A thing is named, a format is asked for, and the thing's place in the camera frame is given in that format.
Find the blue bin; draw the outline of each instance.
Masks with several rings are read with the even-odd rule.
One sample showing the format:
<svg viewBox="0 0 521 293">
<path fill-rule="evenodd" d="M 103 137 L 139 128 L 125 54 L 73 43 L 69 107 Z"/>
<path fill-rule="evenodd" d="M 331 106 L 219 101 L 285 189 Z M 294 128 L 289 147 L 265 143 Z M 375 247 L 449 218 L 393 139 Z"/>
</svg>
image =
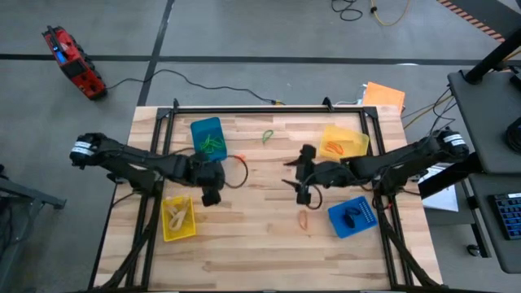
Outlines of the blue bin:
<svg viewBox="0 0 521 293">
<path fill-rule="evenodd" d="M 210 160 L 224 160 L 228 157 L 225 136 L 218 117 L 192 122 L 190 129 L 195 151 L 206 153 Z"/>
<path fill-rule="evenodd" d="M 344 215 L 349 208 L 359 211 L 358 214 L 351 214 L 355 223 L 354 228 L 350 228 L 344 220 Z M 365 196 L 359 196 L 355 199 L 335 205 L 334 207 L 329 208 L 327 212 L 329 213 L 329 219 L 339 238 L 349 237 L 353 234 L 362 232 L 363 230 L 375 227 L 378 224 L 376 216 L 374 215 L 373 210 L 371 210 L 369 203 L 367 203 Z"/>
</svg>

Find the yellow plastic basket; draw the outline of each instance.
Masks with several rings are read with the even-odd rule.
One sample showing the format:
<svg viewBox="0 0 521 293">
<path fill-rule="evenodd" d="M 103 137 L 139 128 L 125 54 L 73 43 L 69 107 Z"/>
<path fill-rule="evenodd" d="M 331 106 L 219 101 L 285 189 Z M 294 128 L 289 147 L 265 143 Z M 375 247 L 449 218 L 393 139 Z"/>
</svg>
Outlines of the yellow plastic basket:
<svg viewBox="0 0 521 293">
<path fill-rule="evenodd" d="M 181 211 L 184 208 L 183 203 L 185 203 L 185 201 L 187 201 L 188 209 L 181 224 L 181 229 L 172 231 L 169 228 L 170 220 L 172 220 L 172 214 L 169 212 L 169 209 L 174 207 L 178 211 Z M 163 219 L 163 239 L 165 242 L 196 235 L 194 204 L 192 203 L 191 197 L 178 196 L 163 199 L 161 202 L 161 216 Z"/>
<path fill-rule="evenodd" d="M 322 135 L 319 154 L 334 160 L 367 154 L 369 137 L 349 129 L 328 125 Z"/>
</svg>

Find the red drill case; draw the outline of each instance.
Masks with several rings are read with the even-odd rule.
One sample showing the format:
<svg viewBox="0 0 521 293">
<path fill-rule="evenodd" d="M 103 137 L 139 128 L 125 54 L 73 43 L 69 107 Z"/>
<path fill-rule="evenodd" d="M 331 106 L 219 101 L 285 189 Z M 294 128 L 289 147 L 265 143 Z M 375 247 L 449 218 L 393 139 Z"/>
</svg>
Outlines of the red drill case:
<svg viewBox="0 0 521 293">
<path fill-rule="evenodd" d="M 59 68 L 87 98 L 96 99 L 107 94 L 107 87 L 103 79 L 74 37 L 62 27 L 52 28 L 51 26 L 47 26 L 47 31 L 42 35 Z"/>
</svg>

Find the orange paper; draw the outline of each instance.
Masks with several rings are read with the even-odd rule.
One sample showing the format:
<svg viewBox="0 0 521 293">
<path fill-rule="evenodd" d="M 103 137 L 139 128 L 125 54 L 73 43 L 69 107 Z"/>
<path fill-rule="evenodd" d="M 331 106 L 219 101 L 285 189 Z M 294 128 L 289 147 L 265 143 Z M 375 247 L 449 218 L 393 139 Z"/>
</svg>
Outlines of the orange paper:
<svg viewBox="0 0 521 293">
<path fill-rule="evenodd" d="M 405 101 L 405 93 L 383 85 L 369 82 L 364 95 L 364 105 L 395 105 L 401 114 Z"/>
</svg>

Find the keyboard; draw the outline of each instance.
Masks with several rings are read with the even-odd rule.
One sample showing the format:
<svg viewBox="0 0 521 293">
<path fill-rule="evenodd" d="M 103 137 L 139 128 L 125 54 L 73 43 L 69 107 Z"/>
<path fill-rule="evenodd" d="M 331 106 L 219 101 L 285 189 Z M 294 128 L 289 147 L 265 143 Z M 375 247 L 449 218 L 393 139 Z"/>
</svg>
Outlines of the keyboard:
<svg viewBox="0 0 521 293">
<path fill-rule="evenodd" d="M 505 238 L 521 239 L 521 194 L 490 195 L 489 199 Z"/>
</svg>

